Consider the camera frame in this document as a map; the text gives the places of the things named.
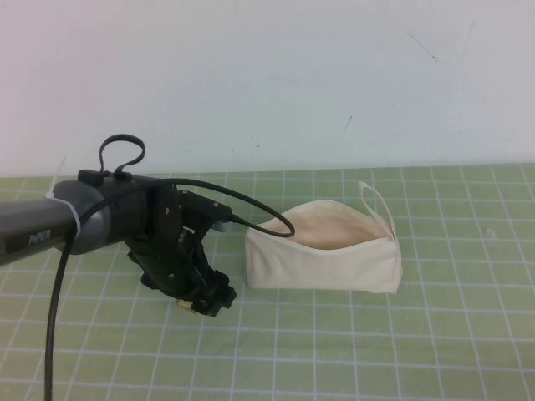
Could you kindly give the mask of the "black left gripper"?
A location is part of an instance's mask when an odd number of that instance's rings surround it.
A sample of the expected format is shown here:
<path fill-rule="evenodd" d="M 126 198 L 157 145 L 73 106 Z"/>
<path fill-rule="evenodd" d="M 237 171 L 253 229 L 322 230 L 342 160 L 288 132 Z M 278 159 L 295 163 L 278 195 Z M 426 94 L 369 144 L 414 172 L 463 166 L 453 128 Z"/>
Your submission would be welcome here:
<path fill-rule="evenodd" d="M 207 269 L 201 241 L 210 225 L 193 209 L 197 198 L 173 185 L 149 190 L 148 227 L 126 245 L 130 259 L 143 271 L 140 281 L 145 287 L 176 300 L 194 295 L 193 310 L 215 317 L 232 306 L 236 291 L 227 275 Z"/>

